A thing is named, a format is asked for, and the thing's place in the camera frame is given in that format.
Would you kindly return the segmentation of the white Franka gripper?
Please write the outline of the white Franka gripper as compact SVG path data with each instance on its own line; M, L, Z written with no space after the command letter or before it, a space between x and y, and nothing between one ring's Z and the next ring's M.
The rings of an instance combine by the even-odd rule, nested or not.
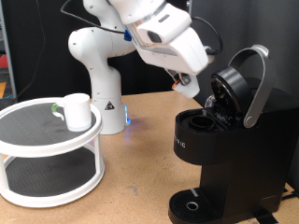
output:
M191 83L189 75L198 75L208 65L205 48L191 27L166 45L157 44L155 49L137 48L137 51L145 63L166 69L169 76L183 86Z

